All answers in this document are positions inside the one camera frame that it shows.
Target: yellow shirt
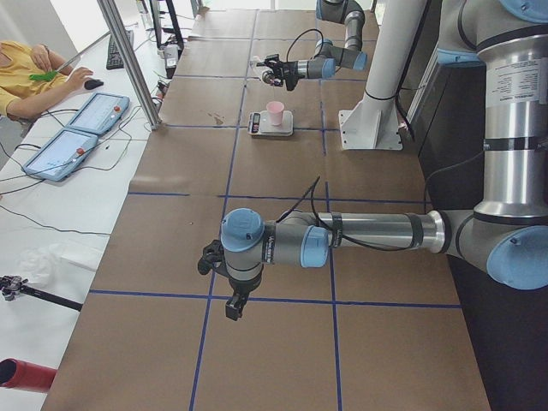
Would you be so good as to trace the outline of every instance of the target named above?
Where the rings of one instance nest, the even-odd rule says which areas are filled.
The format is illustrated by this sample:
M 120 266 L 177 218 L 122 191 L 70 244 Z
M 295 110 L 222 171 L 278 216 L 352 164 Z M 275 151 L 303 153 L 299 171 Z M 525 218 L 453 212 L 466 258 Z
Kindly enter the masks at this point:
M 31 59 L 31 48 L 16 41 L 3 41 L 1 52 L 11 60 L 11 64 L 0 67 L 0 114 L 7 116 L 8 104 L 17 98 L 35 96 L 67 79 L 58 74 L 52 81 L 29 80 L 30 74 L 43 74 L 44 70 L 36 67 Z

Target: person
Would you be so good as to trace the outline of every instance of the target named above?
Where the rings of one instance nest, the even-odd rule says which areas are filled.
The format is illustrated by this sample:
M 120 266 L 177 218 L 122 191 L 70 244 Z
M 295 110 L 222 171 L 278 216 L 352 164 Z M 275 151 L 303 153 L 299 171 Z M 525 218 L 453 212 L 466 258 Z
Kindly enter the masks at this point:
M 11 120 L 33 120 L 70 93 L 78 91 L 93 72 L 65 67 L 52 81 L 30 80 L 30 74 L 58 69 L 65 60 L 46 45 L 30 47 L 0 41 L 0 115 Z

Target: cup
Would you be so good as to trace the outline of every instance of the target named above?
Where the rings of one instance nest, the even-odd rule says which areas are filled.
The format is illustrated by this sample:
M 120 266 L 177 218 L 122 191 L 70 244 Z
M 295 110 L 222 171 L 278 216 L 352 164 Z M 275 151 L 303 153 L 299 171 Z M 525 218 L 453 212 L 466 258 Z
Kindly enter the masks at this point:
M 0 362 L 0 387 L 48 392 L 57 370 L 32 362 L 8 358 Z
M 266 105 L 266 111 L 268 111 L 268 118 L 273 126 L 279 126 L 283 121 L 283 109 L 284 105 L 281 101 L 271 101 Z

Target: green object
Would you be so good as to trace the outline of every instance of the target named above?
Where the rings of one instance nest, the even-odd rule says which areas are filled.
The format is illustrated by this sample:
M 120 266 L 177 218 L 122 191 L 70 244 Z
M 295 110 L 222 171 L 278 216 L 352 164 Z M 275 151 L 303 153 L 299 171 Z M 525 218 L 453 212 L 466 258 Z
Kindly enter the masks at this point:
M 56 70 L 48 71 L 44 74 L 31 74 L 28 76 L 30 80 L 34 81 L 52 81 L 59 72 Z

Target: person's hand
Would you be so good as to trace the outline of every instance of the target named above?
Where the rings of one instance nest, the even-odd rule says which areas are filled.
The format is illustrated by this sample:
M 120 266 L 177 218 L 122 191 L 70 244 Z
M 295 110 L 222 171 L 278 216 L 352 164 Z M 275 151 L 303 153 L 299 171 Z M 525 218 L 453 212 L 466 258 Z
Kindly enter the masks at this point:
M 31 60 L 36 67 L 43 69 L 46 73 L 51 71 L 50 53 L 44 45 L 35 45 L 31 50 Z
M 72 91 L 75 92 L 82 88 L 86 81 L 90 80 L 90 75 L 93 75 L 93 72 L 89 68 L 78 67 L 70 74 L 70 77 L 67 79 L 67 84 Z

